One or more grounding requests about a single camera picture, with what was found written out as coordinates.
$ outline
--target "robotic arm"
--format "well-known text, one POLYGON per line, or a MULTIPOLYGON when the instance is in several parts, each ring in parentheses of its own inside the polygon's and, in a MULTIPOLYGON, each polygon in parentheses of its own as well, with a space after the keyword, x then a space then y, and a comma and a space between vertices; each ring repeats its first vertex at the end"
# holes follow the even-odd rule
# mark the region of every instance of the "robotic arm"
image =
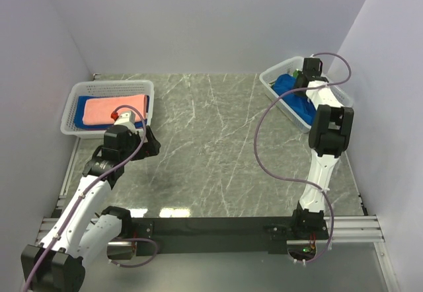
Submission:
MULTIPOLYGON (((328 80, 321 74, 320 59, 305 58, 303 71, 299 72, 294 88, 313 88, 327 84, 328 80)), ((350 142, 354 111, 339 103, 328 87, 295 94, 307 97, 316 108, 316 116, 309 133, 311 167, 307 180, 318 184, 322 190, 306 185, 293 214, 293 228, 307 237, 311 233, 327 232, 323 220, 325 199, 322 192, 329 190, 333 169, 350 142)))
MULTIPOLYGON (((27 245, 24 249, 21 261, 27 280, 45 247, 58 237, 58 229, 69 215, 72 215, 64 232, 32 278, 31 288, 34 291, 78 291, 85 277, 85 268, 112 239, 134 236, 130 211, 112 206, 107 207, 95 225, 86 231, 96 209, 113 190, 117 179, 123 175, 123 166, 98 182, 88 194, 83 194, 98 176, 121 163, 135 151, 141 138, 135 130, 134 122, 133 112, 124 112, 115 119, 114 125, 104 134, 104 144, 96 149, 92 159, 85 165, 78 189, 53 229, 38 246, 27 245), (81 196, 83 201, 75 212, 72 212, 75 202, 81 196)), ((147 142, 142 145, 132 161, 159 154, 161 144, 155 139, 149 126, 146 126, 145 130, 147 142)))

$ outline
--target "cloth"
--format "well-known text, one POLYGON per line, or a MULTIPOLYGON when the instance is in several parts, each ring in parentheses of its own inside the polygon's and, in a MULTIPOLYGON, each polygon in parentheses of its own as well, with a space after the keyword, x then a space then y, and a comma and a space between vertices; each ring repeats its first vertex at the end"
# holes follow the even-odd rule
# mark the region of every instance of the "cloth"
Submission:
MULTIPOLYGON (((108 125, 113 124, 114 120, 110 117, 112 111, 119 105, 130 105, 135 107, 145 117, 147 98, 145 95, 122 96, 122 97, 103 97, 92 98, 85 103, 83 116, 84 125, 108 125)), ((119 113, 129 111, 129 108, 119 110, 119 113)), ((135 121, 140 122, 141 118, 135 115, 135 121)))
MULTIPOLYGON (((94 99, 94 98, 100 98, 100 97, 95 97, 95 96, 80 96, 80 97, 78 97, 77 109, 75 111, 75 117, 73 119, 73 123, 75 124, 75 126, 77 128, 84 129, 84 130, 106 130, 113 124, 112 118, 110 118, 112 120, 111 124, 86 125, 86 124, 83 123, 83 117, 84 117, 84 113, 85 113, 85 105, 86 105, 87 101, 94 99)), ((147 96, 147 104, 146 104, 147 110, 148 110, 148 103, 149 103, 149 97, 147 96)), ((142 122, 136 122, 135 127, 136 128, 142 128, 142 122)))
MULTIPOLYGON (((283 74, 278 77, 272 88, 278 96, 284 92, 288 92, 293 88, 295 78, 289 74, 283 74)), ((316 109, 311 102, 305 97, 299 97, 295 94, 289 94, 283 97, 283 100, 288 104, 291 109, 297 113, 308 125, 313 124, 316 116, 316 109)))

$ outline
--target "laundry basket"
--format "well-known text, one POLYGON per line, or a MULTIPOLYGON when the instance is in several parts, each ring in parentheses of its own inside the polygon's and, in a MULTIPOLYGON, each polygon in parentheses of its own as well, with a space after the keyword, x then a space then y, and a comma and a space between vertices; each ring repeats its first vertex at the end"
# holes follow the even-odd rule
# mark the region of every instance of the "laundry basket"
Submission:
POLYGON ((147 125, 150 125, 153 117, 154 86, 147 80, 129 81, 95 81, 77 83, 69 94, 65 111, 61 118, 60 130, 65 135, 76 135, 83 139, 102 138, 105 130, 80 129, 73 123, 80 96, 117 97, 144 94, 149 97, 147 107, 147 125))
MULTIPOLYGON (((271 101, 279 97, 279 95, 276 94, 275 91, 272 89, 272 85, 276 82, 276 79, 282 74, 292 75, 295 70, 302 70, 303 61, 304 57, 295 56, 265 70, 263 73, 260 74, 260 81, 262 82, 265 88, 264 92, 266 93, 266 96, 270 98, 271 101)), ((328 81, 332 83, 332 81, 326 75, 322 74, 322 76, 325 76, 328 81)), ((329 88, 332 90, 333 95, 336 97, 336 99, 339 100, 341 104, 343 104, 345 107, 352 107, 353 100, 342 89, 340 89, 338 86, 331 86, 329 88)), ((298 116, 297 113, 294 112, 283 99, 279 99, 279 101, 276 103, 276 106, 278 106, 278 108, 282 112, 284 112, 284 114, 302 132, 306 133, 310 131, 311 126, 307 124, 300 116, 298 116)))

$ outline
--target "gray floor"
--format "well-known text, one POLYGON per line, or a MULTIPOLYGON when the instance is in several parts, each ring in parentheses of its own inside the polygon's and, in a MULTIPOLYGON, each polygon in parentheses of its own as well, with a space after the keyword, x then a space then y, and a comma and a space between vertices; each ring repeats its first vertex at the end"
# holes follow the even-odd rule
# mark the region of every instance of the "gray floor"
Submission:
MULTIPOLYGON (((131 264, 145 258, 138 257, 131 264)), ((387 292, 373 244, 334 244, 305 268, 265 252, 160 254, 136 269, 93 262, 81 292, 387 292)))
MULTIPOLYGON (((103 203, 141 217, 291 215, 304 185, 280 182, 257 165, 252 139, 270 101, 258 75, 99 75, 98 79, 149 79, 155 85, 151 128, 161 142, 157 157, 130 163, 103 203)), ((101 140, 82 140, 67 200, 83 165, 101 140)), ((306 178, 307 135, 277 108, 259 135, 264 164, 282 176, 306 178)), ((330 181, 336 215, 362 215, 348 161, 341 157, 330 181)))

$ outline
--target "towel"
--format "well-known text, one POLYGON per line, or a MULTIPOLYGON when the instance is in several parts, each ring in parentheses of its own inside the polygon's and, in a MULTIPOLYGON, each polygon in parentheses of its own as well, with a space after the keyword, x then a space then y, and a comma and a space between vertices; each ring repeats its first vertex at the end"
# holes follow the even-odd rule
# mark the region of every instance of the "towel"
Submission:
MULTIPOLYGON (((295 78, 289 74, 283 74, 278 77, 274 85, 272 86, 278 96, 282 95, 284 92, 288 92, 293 88, 295 84, 295 78)), ((297 113, 308 125, 313 124, 313 120, 316 116, 316 109, 313 103, 305 97, 299 97, 295 94, 289 94, 283 97, 283 100, 288 104, 291 109, 297 113)))
MULTIPOLYGON (((87 100, 84 109, 84 125, 108 125, 113 124, 114 120, 110 117, 113 110, 119 105, 130 105, 138 109, 145 117, 147 107, 147 97, 145 95, 123 96, 123 97, 105 97, 92 98, 87 100)), ((129 111, 129 108, 122 108, 119 114, 129 111)), ((140 122, 141 118, 135 115, 135 122, 140 122)))
MULTIPOLYGON (((95 96, 80 96, 80 97, 78 97, 77 109, 75 111, 75 117, 73 119, 73 123, 79 129, 84 129, 84 130, 106 130, 106 129, 108 129, 111 126, 111 124, 108 124, 108 125, 93 125, 93 126, 88 126, 88 125, 85 125, 83 123, 83 117, 84 117, 84 111, 85 111, 85 104, 87 103, 88 100, 93 99, 93 98, 100 98, 100 97, 95 97, 95 96)), ((148 110, 148 104, 149 104, 149 97, 147 96, 147 110, 148 110)), ((135 128, 138 129, 138 128, 142 128, 142 127, 143 127, 142 126, 142 122, 136 122, 135 123, 135 128)))

